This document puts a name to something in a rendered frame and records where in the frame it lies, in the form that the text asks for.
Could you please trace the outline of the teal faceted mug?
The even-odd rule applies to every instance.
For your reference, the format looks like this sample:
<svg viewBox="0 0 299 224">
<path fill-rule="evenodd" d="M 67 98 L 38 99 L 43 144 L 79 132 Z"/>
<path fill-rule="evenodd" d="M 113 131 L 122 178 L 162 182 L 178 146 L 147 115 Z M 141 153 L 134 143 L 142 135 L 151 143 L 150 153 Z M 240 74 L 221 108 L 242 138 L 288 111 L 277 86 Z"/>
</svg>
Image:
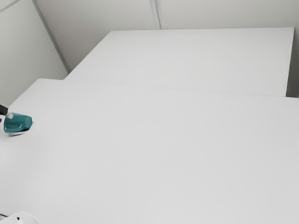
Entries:
<svg viewBox="0 0 299 224">
<path fill-rule="evenodd" d="M 4 132 L 18 133 L 28 131 L 32 126 L 32 118 L 27 115 L 11 113 L 4 119 Z"/>
</svg>

